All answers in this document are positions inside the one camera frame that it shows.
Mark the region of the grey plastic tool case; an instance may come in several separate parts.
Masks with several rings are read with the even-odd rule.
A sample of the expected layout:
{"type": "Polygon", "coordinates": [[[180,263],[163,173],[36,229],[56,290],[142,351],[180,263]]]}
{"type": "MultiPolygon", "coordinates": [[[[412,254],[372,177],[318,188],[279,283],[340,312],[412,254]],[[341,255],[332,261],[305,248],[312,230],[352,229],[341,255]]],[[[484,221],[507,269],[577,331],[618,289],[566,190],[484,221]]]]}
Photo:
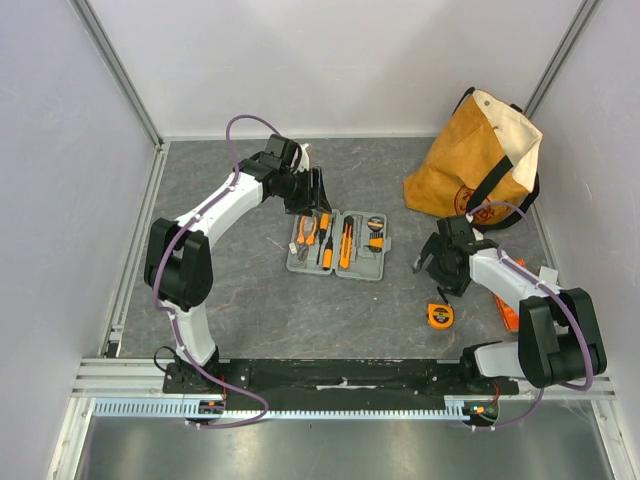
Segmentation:
{"type": "Polygon", "coordinates": [[[309,250],[307,260],[305,262],[298,262],[295,256],[292,254],[292,246],[295,238],[297,223],[300,216],[298,216],[294,222],[291,240],[289,243],[289,252],[286,259],[286,269],[293,273],[309,274],[316,276],[327,277],[332,274],[344,278],[358,281],[370,281],[375,282],[383,278],[385,256],[389,252],[391,247],[391,239],[388,234],[388,219],[381,213],[372,213],[364,211],[344,211],[334,210],[331,215],[330,225],[327,230],[326,238],[322,245],[322,252],[320,256],[319,264],[316,264],[316,255],[318,250],[317,236],[316,243],[309,250]],[[353,246],[351,252],[351,263],[348,269],[343,270],[339,267],[339,254],[341,248],[341,238],[343,232],[344,218],[351,215],[354,218],[354,230],[353,230],[353,246]],[[382,253],[374,254],[368,248],[369,236],[372,232],[367,226],[367,220],[372,216],[381,216],[385,221],[385,226],[382,229],[385,235],[384,250],[382,253]],[[334,250],[333,261],[331,269],[324,271],[322,269],[322,256],[326,246],[327,239],[331,230],[331,223],[335,221],[334,229],[334,250]]]}

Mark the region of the orange black screwdriver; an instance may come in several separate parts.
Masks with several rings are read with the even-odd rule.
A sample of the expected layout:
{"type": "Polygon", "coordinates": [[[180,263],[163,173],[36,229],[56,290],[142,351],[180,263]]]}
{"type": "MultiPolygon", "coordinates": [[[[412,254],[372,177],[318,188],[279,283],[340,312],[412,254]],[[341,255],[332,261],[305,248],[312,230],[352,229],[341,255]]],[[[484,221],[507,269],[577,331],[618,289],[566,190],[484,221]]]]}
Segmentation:
{"type": "Polygon", "coordinates": [[[326,246],[322,256],[322,269],[324,271],[330,270],[332,266],[333,250],[334,250],[334,240],[333,240],[334,229],[335,229],[335,221],[332,221],[330,234],[327,239],[326,246]]]}
{"type": "Polygon", "coordinates": [[[320,256],[321,256],[321,252],[322,252],[322,245],[323,245],[324,240],[326,238],[326,234],[327,234],[328,227],[330,225],[330,221],[331,221],[331,215],[329,213],[323,213],[321,215],[320,223],[319,223],[319,229],[318,229],[318,235],[317,235],[318,250],[317,250],[317,255],[316,255],[316,264],[319,264],[319,262],[320,262],[320,256]]]}

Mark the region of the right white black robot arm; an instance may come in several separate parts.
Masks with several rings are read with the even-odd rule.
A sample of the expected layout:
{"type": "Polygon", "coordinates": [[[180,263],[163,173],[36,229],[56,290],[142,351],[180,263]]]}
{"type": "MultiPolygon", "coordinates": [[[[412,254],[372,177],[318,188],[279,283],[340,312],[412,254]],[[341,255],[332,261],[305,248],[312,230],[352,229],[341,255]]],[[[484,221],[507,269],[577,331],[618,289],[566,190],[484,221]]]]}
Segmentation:
{"type": "Polygon", "coordinates": [[[538,389],[587,390],[608,359],[591,296],[563,289],[516,263],[482,237],[464,215],[441,218],[412,266],[444,295],[462,296],[471,284],[488,289],[519,317],[517,338],[467,347],[458,381],[477,394],[495,377],[523,378],[538,389]]]}

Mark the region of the orange handled pliers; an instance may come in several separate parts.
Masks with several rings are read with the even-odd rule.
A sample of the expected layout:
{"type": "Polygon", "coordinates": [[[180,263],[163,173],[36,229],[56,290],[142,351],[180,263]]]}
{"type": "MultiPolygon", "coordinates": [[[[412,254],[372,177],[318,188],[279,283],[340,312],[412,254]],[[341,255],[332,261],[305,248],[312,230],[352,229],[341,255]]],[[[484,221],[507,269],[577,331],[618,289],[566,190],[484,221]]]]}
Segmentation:
{"type": "Polygon", "coordinates": [[[292,246],[292,254],[298,262],[307,260],[309,250],[316,243],[318,228],[319,217],[317,215],[299,217],[292,246]]]}

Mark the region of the orange tape measure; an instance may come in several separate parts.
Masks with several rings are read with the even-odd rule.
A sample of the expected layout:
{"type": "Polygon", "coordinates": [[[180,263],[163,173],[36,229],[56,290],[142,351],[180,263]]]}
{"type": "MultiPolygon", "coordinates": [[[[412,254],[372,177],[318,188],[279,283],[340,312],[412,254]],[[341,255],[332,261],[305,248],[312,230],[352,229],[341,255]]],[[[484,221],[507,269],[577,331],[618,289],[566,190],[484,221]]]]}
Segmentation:
{"type": "Polygon", "coordinates": [[[449,304],[429,303],[427,323],[434,329],[446,330],[454,323],[454,310],[449,304]]]}

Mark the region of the orange utility knife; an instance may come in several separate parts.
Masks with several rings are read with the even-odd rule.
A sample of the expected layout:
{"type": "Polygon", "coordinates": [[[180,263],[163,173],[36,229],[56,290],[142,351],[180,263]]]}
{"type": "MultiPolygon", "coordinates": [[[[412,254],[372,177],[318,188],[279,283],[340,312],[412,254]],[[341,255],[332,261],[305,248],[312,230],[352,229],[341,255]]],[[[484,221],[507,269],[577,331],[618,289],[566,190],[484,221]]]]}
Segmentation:
{"type": "Polygon", "coordinates": [[[344,218],[341,248],[339,254],[339,267],[343,270],[349,268],[353,246],[354,218],[348,215],[344,218]]]}

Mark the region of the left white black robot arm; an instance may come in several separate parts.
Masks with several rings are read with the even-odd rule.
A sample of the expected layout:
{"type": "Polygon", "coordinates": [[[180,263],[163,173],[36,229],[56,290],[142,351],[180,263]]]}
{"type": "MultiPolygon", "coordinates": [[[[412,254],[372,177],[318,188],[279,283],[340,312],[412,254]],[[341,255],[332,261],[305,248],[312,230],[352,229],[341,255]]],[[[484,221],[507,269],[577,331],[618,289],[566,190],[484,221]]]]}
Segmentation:
{"type": "Polygon", "coordinates": [[[169,316],[178,353],[190,363],[185,380],[198,392],[212,391],[220,380],[219,367],[210,362],[217,345],[204,306],[213,286],[211,251],[236,221],[272,197],[282,199],[290,215],[331,210],[322,170],[310,165],[308,149],[273,134],[198,206],[151,225],[144,282],[152,289],[154,307],[169,316]]]}

